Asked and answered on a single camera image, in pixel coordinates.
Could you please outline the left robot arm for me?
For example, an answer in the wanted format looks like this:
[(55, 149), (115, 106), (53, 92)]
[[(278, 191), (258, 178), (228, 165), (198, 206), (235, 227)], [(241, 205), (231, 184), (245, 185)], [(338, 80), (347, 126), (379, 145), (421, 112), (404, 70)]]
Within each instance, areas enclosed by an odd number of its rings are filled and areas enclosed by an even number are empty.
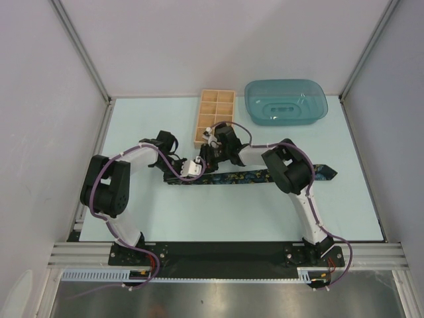
[(179, 173), (184, 160), (172, 158), (177, 149), (176, 137), (160, 131), (156, 138), (144, 138), (112, 158), (98, 154), (90, 160), (80, 202), (106, 224), (117, 244), (125, 246), (123, 256), (131, 264), (140, 264), (146, 257), (144, 235), (127, 209), (131, 176), (145, 167), (158, 168), (165, 176)]

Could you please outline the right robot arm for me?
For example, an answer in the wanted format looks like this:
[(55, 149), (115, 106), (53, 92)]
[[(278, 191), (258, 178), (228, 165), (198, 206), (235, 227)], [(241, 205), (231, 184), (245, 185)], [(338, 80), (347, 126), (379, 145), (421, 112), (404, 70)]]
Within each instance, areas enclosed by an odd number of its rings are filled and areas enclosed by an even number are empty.
[(320, 266), (329, 259), (334, 239), (322, 229), (312, 192), (315, 169), (304, 152), (288, 138), (275, 144), (243, 144), (226, 122), (207, 127), (202, 139), (199, 155), (206, 171), (201, 183), (275, 183), (289, 195), (301, 220), (307, 261)]

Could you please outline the blue yellow patterned tie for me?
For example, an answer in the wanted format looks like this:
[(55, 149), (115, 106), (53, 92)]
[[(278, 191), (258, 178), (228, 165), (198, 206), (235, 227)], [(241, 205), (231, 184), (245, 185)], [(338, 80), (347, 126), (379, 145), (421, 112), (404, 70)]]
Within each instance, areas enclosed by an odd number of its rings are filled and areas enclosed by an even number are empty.
[[(338, 172), (328, 165), (315, 164), (315, 181), (331, 181)], [(251, 170), (243, 172), (227, 172), (218, 174), (203, 174), (199, 179), (184, 182), (172, 176), (164, 177), (164, 182), (168, 185), (240, 185), (240, 184), (263, 184), (274, 183), (274, 180), (267, 169)]]

